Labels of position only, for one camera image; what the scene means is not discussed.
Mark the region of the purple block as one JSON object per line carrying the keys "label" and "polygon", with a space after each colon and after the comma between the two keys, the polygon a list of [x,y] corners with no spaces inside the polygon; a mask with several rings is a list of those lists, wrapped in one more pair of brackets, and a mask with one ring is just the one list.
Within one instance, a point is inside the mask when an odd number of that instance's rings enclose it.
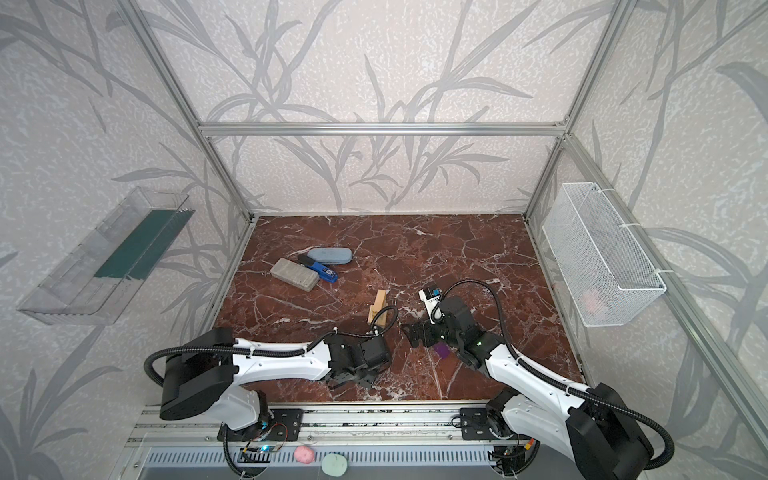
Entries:
{"label": "purple block", "polygon": [[450,348],[444,343],[438,343],[433,347],[434,352],[438,355],[440,360],[443,360],[451,355]]}

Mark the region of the wood block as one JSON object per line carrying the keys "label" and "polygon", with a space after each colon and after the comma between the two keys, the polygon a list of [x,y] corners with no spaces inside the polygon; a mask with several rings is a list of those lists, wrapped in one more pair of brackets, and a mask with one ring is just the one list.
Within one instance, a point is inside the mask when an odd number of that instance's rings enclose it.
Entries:
{"label": "wood block", "polygon": [[374,317],[376,316],[377,313],[378,313],[378,310],[373,305],[371,305],[369,307],[369,313],[368,313],[368,319],[367,319],[367,324],[369,326],[374,324],[375,322]]}
{"label": "wood block", "polygon": [[387,291],[384,289],[379,289],[376,293],[375,300],[373,302],[373,306],[378,310],[378,313],[387,306],[387,299],[386,299]]}

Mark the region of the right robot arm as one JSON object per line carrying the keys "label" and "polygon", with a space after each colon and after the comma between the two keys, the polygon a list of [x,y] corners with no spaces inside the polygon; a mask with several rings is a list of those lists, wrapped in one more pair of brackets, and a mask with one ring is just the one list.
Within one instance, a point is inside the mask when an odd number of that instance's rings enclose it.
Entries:
{"label": "right robot arm", "polygon": [[458,297],[436,307],[438,319],[405,324],[404,334],[412,347],[443,343],[467,367],[504,384],[486,405],[496,438],[541,442],[572,460],[586,479],[635,479],[650,466],[651,443],[615,390],[570,381],[507,347]]}

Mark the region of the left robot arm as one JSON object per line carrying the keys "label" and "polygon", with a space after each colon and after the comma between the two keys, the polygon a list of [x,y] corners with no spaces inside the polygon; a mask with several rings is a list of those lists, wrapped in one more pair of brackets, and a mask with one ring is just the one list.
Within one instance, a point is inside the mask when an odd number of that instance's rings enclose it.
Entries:
{"label": "left robot arm", "polygon": [[222,327],[150,354],[144,370],[162,388],[162,420],[204,415],[239,432],[270,422],[265,396],[248,390],[250,384],[300,379],[369,389],[391,361],[381,334],[334,330],[308,343],[264,343]]}

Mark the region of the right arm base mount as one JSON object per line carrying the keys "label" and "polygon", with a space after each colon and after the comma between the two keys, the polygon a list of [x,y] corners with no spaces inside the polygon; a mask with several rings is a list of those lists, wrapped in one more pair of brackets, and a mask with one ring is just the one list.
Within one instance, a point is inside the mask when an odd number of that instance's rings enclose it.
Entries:
{"label": "right arm base mount", "polygon": [[465,407],[452,416],[450,425],[460,431],[465,441],[509,441],[529,442],[531,437],[512,432],[503,426],[500,420],[491,419],[487,410],[482,408]]}

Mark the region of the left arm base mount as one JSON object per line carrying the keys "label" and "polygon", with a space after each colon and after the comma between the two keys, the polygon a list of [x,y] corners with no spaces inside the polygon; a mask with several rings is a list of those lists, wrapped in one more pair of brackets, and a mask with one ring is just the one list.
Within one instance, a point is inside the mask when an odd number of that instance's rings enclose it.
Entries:
{"label": "left arm base mount", "polygon": [[226,425],[220,427],[217,439],[228,442],[247,441],[297,441],[304,411],[300,408],[278,408],[270,411],[270,419],[258,420],[254,425],[233,431]]}

